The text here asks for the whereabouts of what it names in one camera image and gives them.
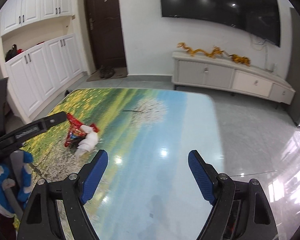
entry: baseboard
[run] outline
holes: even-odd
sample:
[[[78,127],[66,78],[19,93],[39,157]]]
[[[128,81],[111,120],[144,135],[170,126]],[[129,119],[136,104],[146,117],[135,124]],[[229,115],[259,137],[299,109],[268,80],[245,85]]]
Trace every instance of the baseboard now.
[[[72,84],[77,82],[80,78],[83,76],[86,76],[87,72],[81,72],[77,76],[75,76],[73,79],[68,81],[66,84],[64,84],[61,88],[59,88],[56,92],[54,92],[51,96],[49,96],[48,99],[46,99],[30,116],[30,120],[33,121],[38,114],[41,113],[43,109],[45,109],[48,104],[50,104],[58,95],[60,95],[62,92],[64,92],[68,87],[70,87]]]
[[[129,75],[125,78],[128,81],[162,81],[171,82],[170,75]]]

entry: glossy floor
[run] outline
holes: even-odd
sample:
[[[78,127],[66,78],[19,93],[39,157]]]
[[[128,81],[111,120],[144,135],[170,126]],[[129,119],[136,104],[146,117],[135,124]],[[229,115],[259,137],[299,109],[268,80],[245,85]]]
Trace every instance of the glossy floor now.
[[[173,89],[171,82],[113,79],[78,80],[70,89],[135,87]],[[207,94],[215,105],[223,147],[224,170],[234,180],[260,181],[270,201],[279,239],[287,240],[300,224],[300,129],[276,103],[260,98],[191,87],[178,90]],[[47,115],[63,98],[60,94],[38,118]]]

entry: wall-mounted tv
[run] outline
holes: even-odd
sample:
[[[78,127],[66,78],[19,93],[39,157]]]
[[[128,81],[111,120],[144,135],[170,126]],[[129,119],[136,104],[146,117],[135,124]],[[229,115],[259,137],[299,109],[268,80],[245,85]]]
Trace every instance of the wall-mounted tv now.
[[[161,0],[163,17],[206,20],[245,30],[280,47],[277,0]]]

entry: brown door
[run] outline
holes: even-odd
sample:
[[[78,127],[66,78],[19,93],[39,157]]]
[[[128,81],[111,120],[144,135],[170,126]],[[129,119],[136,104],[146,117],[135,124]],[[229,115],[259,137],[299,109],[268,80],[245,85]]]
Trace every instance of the brown door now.
[[[119,0],[85,0],[85,7],[96,68],[127,67]]]

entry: tabletop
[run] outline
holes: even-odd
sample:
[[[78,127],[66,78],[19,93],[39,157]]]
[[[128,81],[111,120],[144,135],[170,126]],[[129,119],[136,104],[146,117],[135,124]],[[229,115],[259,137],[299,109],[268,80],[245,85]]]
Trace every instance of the tabletop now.
[[[187,157],[197,150],[218,173],[223,153],[213,101],[207,95],[152,89],[80,89],[50,114],[71,113],[100,129],[94,150],[79,159],[64,147],[69,122],[26,142],[34,156],[34,181],[63,180],[96,155],[108,153],[108,166],[93,198],[85,204],[102,240],[193,239],[212,206],[204,200]],[[58,203],[67,239],[71,231]]]

